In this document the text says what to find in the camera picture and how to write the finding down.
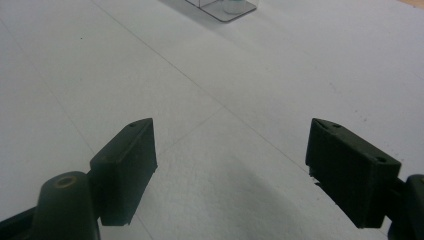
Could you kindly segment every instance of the white table surface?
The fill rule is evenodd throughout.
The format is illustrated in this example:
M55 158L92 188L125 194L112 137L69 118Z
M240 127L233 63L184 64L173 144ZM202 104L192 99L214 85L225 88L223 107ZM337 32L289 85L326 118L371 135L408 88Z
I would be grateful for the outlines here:
M159 168L102 239L386 239L308 176L313 117L424 172L424 11L262 0L221 24L184 0L0 0L0 220L152 117Z

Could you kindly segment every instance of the gray surface line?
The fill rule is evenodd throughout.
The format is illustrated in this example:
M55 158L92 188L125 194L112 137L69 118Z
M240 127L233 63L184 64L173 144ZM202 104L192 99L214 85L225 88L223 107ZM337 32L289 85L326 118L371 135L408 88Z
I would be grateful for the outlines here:
M222 106L222 108L218 109L215 113L213 113L211 116L209 116L207 119L205 119L203 122L198 124L196 127L194 127L192 130L190 130L186 135L179 138L177 141L175 141L171 146L169 146L167 149L165 149L162 153L160 153L158 156L162 155L163 153L167 152L169 149L172 148L176 143L178 143L181 139L185 138L186 136L190 135L191 132L196 130L198 127L203 125L205 122L207 122L212 116L214 116L217 112L219 112L222 109L228 110L231 114L233 114L239 121L241 121L243 124L245 124L248 128L250 128L253 132L255 132L259 137L261 137L265 142L270 144L273 148L275 148L278 152L280 152L283 156L285 156L287 159L289 159L292 163L294 163L297 167L299 167L303 172L309 174L306 170L304 170L296 161L294 161L292 158L290 158L287 154L285 154L282 150L280 150L278 147L276 147L274 144L272 144L270 141L268 141L262 134L260 134L256 129L254 129L252 126L247 124L245 121L243 121L242 118L240 118L237 114L235 114L233 111L231 111L225 104L223 104L221 101L219 101L214 95L206 91L204 88L202 88L199 84L197 84L191 77L189 77L186 73L184 73L181 69L179 69L177 66L175 66L171 61L166 59L162 54L160 54L156 49L151 47L149 44L147 44L143 39L141 39L139 36L137 36L133 31L131 31L128 27L123 25L120 21L118 21L115 17L112 16L108 11L106 11L104 8L102 8L100 5L98 5L94 0L90 0L95 6L97 6L102 12L104 12L106 15L108 15L110 18L112 18L118 25L123 27L127 32L129 32L133 37L138 39L140 42L142 42L144 45L146 45L150 50L152 50L154 53L156 53L160 58L162 58L165 62L167 62L169 65L171 65L174 69L176 69L178 72L180 72L183 76L185 76L188 80L190 80L194 85L196 85L199 89L203 90L209 97L211 97L214 101L216 101L218 104ZM386 235L381 229L379 229L379 232L383 235Z
M172 147L174 145L176 145L178 142L180 142L181 140L183 140L184 138L186 138L187 136L189 136L192 132L194 132L195 130L197 130L199 127L201 127L203 124L205 124L207 121L209 121L209 119L211 119L213 116L215 116L218 112L220 112L221 110L226 109L224 106L221 106L220 108L218 108L218 110L216 110L215 112L213 112L211 115L209 115L206 119L204 119L202 122L200 122L199 124L197 124L195 127L193 127L191 130L189 130L186 134L184 134L182 137L178 138L171 146L167 147L166 149L164 149L161 153L159 153L157 155L157 157L161 156L162 154L168 152L170 149L172 149Z
M90 149L90 151L93 153L94 156L94 151L91 148L90 144L88 144L87 140L84 138L84 136L82 135L81 131L78 129L78 127L75 125L75 122L71 119L71 117L69 116L69 114L66 112L65 107L62 105L62 103L59 101L59 98L56 96L56 94L54 94L53 90L50 88L49 84L47 84L45 77L43 76L43 74L41 74L41 72L38 70L37 67L35 67L34 63L31 61L31 59L29 58L29 56L26 54L26 52L24 51L24 49L22 48L22 46L19 44L19 42L17 41L17 39L15 38L15 36L12 34L12 32L10 31L10 29L7 27L7 25L3 22L3 20L0 17L0 22L3 24L3 26L6 28L6 31L9 33L9 35L13 38L13 41L15 42L15 44L18 46L18 48L21 50L22 54L25 56L25 59L31 64L31 66L34 68L34 70L37 72L38 76L41 78L43 84L46 86L47 90L50 92L50 94L54 97L54 99L56 100L57 104L59 105L59 107L62 109L62 112L65 114L65 116L68 118L68 120L71 122L72 126L75 128L75 130L77 131L78 135L81 137L81 139L84 141L84 143L87 145L87 147Z
M137 213L135 213L134 215L135 215L135 216L137 217L137 219L140 221L141 225L143 226L144 230L146 230L146 232L147 232L147 234L149 235L150 239L151 239L151 240L154 240L153 235L150 233L149 229L147 229L146 225L144 225L144 222L143 222L143 220L141 220L141 217L140 217L140 216L138 216L138 214L137 214Z
M106 11L104 8L102 8L100 5L98 5L94 0L90 0L95 6L97 6L102 12L107 14L110 18L112 18L117 24L119 24L121 27L123 27L127 32L129 32L133 37L138 39L140 42L142 42L144 45L146 45L150 50L152 50L154 53L156 53L158 56L160 56L164 61L166 61L169 65L171 65L174 69L176 69L178 72L180 72L182 75L184 75L187 79L189 79L194 85L196 85L199 89L203 90L205 93L208 94L213 100L215 100L217 103L219 103L221 106L223 106L225 109L227 109L231 114L233 114L237 119L239 119L242 123L247 125L250 129L252 129L256 134L258 134L262 139L264 139L267 143L271 144L275 149L277 149L280 153L282 153L285 157L287 157L290 161L292 161L296 166L298 166L302 171L306 172L302 167L300 167L293 159L288 157L285 153L283 153L279 148L277 148L274 144L272 144L270 141L268 141L264 136L258 133L252 126L247 124L245 121L243 121L240 117L238 117L233 111L231 111L227 106L225 106L223 103L221 103L215 96L213 96L211 93L203 89L199 84L197 84L192 78L190 78L187 74L185 74L181 69L179 69L177 66L175 66L171 61L166 59L162 54L160 54L156 49L151 47L149 44L147 44L142 38L137 36L133 31L131 31L128 27L123 25L120 21L118 21L115 17L112 16L108 11Z
M115 21L119 26L121 26L122 28L124 28L128 33L130 33L133 37L135 37L136 39L138 39L141 43L143 43L144 45L146 45L150 50L152 50L154 53L156 53L160 58L162 58L165 62L167 62L170 66L172 66L175 70L177 70L179 73L181 73L184 77L186 77L188 80L190 80L195 86L197 86L199 89L201 89L202 91L204 91L210 98L212 98L212 100L214 100L215 102L217 102L218 104L220 104L221 106L224 106L224 104L222 104L215 96L213 96L212 94L210 94L208 91L206 91L205 89L203 89L199 84L197 84L192 78L190 78L187 74L185 74L181 69L179 69L177 66L175 66L171 61L169 61L168 59L166 59L161 53L159 53L156 49L154 49L152 46L150 46L149 44L147 44L142 38L140 38L139 36L137 36L133 31L131 31L131 29L127 28L124 24L122 24L120 21L118 21L118 19L116 19L114 16L112 16L112 14L110 14L108 11L106 11L104 8L102 8L100 5L98 5L96 2L94 2L94 0L90 0L95 6L97 6L102 12L104 12L106 15L108 15L110 18L113 19L113 21Z

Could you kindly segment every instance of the white floor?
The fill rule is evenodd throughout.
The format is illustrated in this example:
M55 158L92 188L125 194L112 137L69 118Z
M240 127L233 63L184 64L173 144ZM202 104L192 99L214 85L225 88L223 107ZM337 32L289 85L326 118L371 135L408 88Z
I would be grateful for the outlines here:
M424 172L424 11L262 0L221 24L184 0L0 0L0 220L152 117L158 171L102 239L386 239L304 164L312 117Z

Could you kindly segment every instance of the screw hole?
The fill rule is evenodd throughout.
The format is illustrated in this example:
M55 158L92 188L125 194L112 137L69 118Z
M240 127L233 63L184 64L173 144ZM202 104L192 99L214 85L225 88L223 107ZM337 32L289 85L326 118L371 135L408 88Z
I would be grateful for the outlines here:
M382 157L377 157L377 161L380 162L380 163L387 162L387 160L385 158L382 158Z
M77 178L74 176L65 176L57 180L54 183L54 186L56 188L66 188L74 184L76 181L77 181Z

